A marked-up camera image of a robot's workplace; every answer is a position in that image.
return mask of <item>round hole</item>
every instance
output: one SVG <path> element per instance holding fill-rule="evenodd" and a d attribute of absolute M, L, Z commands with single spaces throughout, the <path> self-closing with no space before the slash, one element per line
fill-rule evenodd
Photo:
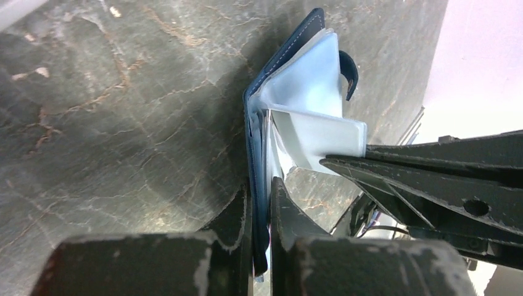
<path fill-rule="evenodd" d="M 467 200 L 463 204 L 463 207 L 465 208 L 467 213 L 474 215 L 476 217 L 485 216 L 489 211 L 488 205 L 486 202 L 482 202 L 481 200 L 476 200 L 476 199 Z"/>

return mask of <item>cable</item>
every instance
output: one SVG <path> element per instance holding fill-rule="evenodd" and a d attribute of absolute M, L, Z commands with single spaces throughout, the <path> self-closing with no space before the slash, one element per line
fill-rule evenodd
<path fill-rule="evenodd" d="M 376 226 L 371 226 L 371 227 L 367 228 L 367 230 L 364 233 L 362 233 L 360 236 L 358 236 L 357 238 L 361 239 L 370 230 L 390 230 L 390 231 L 400 232 L 400 233 L 406 234 L 408 236 L 410 235 L 410 233 L 407 230 L 399 228 L 399 227 L 387 226 L 387 225 L 376 225 Z"/>

